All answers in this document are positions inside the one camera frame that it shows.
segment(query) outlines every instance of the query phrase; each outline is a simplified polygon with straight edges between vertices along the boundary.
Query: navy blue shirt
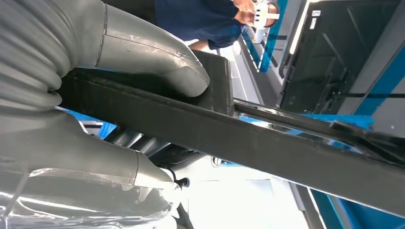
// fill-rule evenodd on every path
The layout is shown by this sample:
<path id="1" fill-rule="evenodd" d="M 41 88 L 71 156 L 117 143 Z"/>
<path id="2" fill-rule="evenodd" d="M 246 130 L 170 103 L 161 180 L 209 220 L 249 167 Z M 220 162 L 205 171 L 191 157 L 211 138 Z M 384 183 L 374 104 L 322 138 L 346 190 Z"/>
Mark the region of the navy blue shirt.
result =
<path id="1" fill-rule="evenodd" d="M 230 0 L 155 0 L 156 24 L 183 41 L 208 40 L 211 50 L 232 45 L 242 32 Z"/>

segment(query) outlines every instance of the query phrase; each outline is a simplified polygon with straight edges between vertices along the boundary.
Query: person's arm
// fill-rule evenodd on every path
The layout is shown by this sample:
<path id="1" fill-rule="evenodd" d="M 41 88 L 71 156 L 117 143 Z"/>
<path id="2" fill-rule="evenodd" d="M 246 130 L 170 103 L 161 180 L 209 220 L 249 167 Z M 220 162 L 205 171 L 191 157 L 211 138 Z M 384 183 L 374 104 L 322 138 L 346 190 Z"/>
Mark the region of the person's arm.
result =
<path id="1" fill-rule="evenodd" d="M 197 41 L 189 45 L 189 48 L 194 50 L 207 51 L 209 50 L 208 41 Z"/>

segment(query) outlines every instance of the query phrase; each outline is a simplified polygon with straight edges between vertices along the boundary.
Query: white label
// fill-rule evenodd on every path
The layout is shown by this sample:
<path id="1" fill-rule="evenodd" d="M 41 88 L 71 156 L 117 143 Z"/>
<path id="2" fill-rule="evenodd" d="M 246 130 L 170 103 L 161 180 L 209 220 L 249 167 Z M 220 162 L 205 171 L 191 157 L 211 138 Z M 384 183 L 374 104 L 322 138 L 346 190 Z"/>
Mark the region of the white label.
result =
<path id="1" fill-rule="evenodd" d="M 316 25 L 316 18 L 312 18 L 311 26 L 309 27 L 309 29 L 313 30 L 315 28 L 315 25 Z"/>
<path id="2" fill-rule="evenodd" d="M 320 10 L 313 10 L 312 11 L 312 16 L 313 17 L 319 17 L 320 16 Z"/>

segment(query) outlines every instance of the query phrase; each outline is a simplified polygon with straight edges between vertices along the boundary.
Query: black metal frame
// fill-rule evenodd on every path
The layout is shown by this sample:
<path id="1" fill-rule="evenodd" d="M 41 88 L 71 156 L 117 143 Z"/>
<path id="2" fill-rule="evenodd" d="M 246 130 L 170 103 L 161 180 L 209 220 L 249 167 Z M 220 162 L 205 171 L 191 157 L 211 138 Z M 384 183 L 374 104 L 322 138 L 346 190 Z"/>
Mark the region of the black metal frame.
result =
<path id="1" fill-rule="evenodd" d="M 67 76 L 59 93 L 64 108 L 405 216 L 405 171 L 399 165 L 262 128 L 96 75 Z M 383 145 L 391 140 L 402 143 L 401 138 L 345 125 L 329 128 L 321 121 L 300 115 L 274 108 L 260 111 L 258 105 L 236 102 L 238 113 L 251 113 L 270 123 L 357 144 L 371 153 L 374 149 L 365 142 L 372 143 L 371 147 L 377 146 L 375 140 L 380 139 L 386 140 L 379 142 Z"/>

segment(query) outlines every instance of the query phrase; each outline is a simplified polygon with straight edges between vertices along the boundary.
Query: clear plastic wrap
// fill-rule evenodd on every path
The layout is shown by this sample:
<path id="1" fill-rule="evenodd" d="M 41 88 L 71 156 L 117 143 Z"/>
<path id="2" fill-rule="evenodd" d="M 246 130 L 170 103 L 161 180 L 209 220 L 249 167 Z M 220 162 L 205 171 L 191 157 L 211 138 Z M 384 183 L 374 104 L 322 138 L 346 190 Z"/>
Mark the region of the clear plastic wrap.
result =
<path id="1" fill-rule="evenodd" d="M 171 182 L 55 168 L 0 170 L 0 189 L 2 229 L 148 228 L 177 208 L 181 191 Z"/>

